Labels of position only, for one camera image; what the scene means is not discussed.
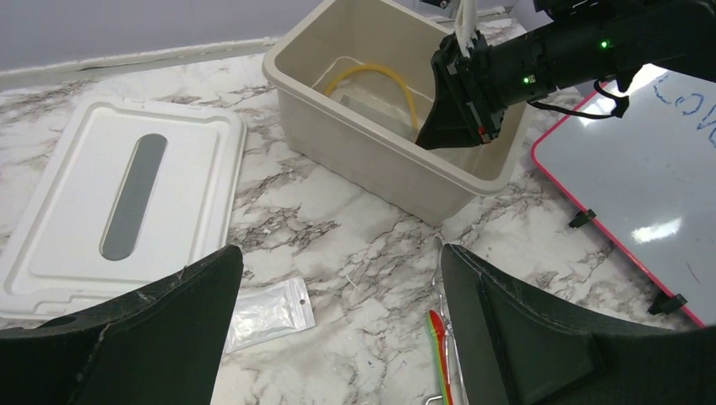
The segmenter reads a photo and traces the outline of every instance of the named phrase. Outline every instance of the white marble surface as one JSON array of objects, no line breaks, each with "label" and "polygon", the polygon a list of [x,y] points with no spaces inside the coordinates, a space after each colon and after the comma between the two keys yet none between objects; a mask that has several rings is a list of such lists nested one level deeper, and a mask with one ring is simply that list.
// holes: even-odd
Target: white marble surface
[{"label": "white marble surface", "polygon": [[[490,41],[520,34],[511,20],[481,27]],[[247,140],[228,242],[245,252],[241,290],[301,276],[317,326],[221,361],[213,404],[408,404],[438,391],[424,316],[436,305],[432,237],[458,242],[505,272],[594,311],[684,328],[649,316],[656,288],[589,226],[525,155],[508,188],[432,228],[290,151],[262,56],[0,93],[0,248],[17,224],[73,108],[120,95],[236,111]],[[576,91],[553,102],[574,105]],[[556,122],[540,113],[535,139]],[[0,327],[32,325],[0,320]]]}]

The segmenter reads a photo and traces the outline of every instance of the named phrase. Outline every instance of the container lid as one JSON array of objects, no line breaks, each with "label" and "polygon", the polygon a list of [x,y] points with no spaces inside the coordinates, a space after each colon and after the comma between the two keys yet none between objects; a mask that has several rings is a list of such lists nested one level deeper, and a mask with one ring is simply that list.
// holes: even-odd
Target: container lid
[{"label": "container lid", "polygon": [[222,247],[245,139],[229,111],[86,100],[0,256],[0,316],[80,311]]}]

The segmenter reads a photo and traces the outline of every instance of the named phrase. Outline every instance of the black robot finger in foreground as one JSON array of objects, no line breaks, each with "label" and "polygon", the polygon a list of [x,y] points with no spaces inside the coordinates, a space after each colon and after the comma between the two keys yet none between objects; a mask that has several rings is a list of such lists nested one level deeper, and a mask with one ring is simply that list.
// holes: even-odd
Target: black robot finger in foreground
[{"label": "black robot finger in foreground", "polygon": [[[628,98],[606,94],[616,80],[624,92],[645,63],[716,81],[716,6],[702,0],[534,0],[554,20],[497,46],[476,33],[469,57],[455,35],[433,55],[435,103],[416,143],[424,149],[466,148],[500,134],[505,110],[532,106],[592,119],[622,117]],[[575,84],[594,87],[616,106],[609,115],[567,111],[538,100]]]}]

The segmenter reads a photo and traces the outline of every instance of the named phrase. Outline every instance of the yellow hose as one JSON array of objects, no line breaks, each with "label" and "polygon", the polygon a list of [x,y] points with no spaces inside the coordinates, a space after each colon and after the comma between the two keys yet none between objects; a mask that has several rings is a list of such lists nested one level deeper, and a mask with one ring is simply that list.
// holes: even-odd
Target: yellow hose
[{"label": "yellow hose", "polygon": [[382,73],[389,78],[391,78],[395,83],[400,86],[400,88],[403,90],[403,93],[405,93],[405,99],[408,101],[408,109],[410,110],[410,121],[413,124],[413,128],[417,131],[418,130],[418,113],[415,110],[415,102],[413,101],[413,96],[410,95],[410,91],[408,90],[408,85],[405,84],[405,80],[401,78],[396,72],[390,70],[387,67],[380,66],[380,65],[359,65],[352,67],[345,72],[339,74],[332,82],[328,85],[326,88],[326,91],[323,92],[324,95],[330,96],[335,88],[338,86],[338,84],[344,80],[345,78],[349,77],[353,73],[358,72],[365,72],[365,71],[372,71],[372,72],[378,72]]}]

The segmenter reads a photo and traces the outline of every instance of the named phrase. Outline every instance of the storage box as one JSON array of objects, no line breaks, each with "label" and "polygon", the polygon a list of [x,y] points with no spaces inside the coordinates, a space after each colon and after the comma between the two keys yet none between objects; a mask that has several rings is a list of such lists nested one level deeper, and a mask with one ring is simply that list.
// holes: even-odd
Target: storage box
[{"label": "storage box", "polygon": [[511,107],[489,145],[427,151],[351,110],[345,96],[410,124],[405,96],[380,73],[356,73],[334,92],[328,84],[358,64],[400,75],[415,100],[419,125],[435,94],[430,60],[450,32],[390,0],[326,0],[277,43],[263,73],[279,89],[280,122],[289,147],[389,203],[437,225],[475,196],[509,182],[529,124],[525,104]]}]

